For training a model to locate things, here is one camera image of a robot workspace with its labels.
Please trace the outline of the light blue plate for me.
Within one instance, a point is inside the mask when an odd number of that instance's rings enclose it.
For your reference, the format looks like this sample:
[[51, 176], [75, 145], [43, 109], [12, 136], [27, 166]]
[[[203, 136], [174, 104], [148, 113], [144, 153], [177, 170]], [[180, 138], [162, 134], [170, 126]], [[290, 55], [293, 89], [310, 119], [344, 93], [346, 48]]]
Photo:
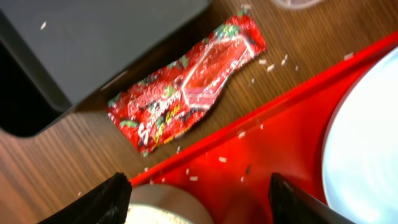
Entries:
[[322, 182], [354, 223], [397, 223], [397, 49], [345, 93], [328, 125]]

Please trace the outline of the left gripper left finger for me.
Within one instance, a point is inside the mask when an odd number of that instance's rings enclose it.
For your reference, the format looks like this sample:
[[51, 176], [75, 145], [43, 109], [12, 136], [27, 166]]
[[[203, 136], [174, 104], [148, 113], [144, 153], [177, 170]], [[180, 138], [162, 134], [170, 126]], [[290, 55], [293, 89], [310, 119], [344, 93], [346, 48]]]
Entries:
[[123, 224], [132, 192], [125, 174], [115, 173], [39, 224]]

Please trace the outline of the light green bowl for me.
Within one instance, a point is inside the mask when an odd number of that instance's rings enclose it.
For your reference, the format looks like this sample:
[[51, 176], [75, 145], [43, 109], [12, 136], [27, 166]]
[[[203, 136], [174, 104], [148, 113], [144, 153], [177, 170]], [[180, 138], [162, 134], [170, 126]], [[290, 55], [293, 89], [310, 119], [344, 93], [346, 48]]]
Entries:
[[156, 208], [183, 218], [189, 223], [215, 223], [208, 209], [192, 194], [167, 184], [144, 184], [134, 187], [129, 207]]

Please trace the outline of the white rice grains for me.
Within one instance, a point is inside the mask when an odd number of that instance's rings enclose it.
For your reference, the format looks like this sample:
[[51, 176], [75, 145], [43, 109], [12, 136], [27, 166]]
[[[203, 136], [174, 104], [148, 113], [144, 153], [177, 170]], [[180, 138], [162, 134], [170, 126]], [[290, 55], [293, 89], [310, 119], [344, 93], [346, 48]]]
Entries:
[[191, 224], [174, 213], [147, 205], [130, 204], [125, 224]]

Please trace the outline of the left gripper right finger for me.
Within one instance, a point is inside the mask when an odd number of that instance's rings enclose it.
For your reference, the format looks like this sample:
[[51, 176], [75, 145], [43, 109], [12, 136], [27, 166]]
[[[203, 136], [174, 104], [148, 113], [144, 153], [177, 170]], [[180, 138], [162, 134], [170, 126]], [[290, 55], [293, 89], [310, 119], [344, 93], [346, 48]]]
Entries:
[[269, 203], [276, 224], [353, 224], [276, 172], [271, 175]]

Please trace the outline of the red strawberry snack wrapper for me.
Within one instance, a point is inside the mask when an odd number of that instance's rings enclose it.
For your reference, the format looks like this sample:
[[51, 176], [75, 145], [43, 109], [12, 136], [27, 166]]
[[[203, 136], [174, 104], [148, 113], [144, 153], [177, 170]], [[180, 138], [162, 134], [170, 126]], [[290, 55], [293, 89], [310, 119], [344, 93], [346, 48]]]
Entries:
[[108, 116], [146, 157], [199, 122], [228, 78], [265, 49], [249, 9], [241, 9], [179, 59], [109, 100]]

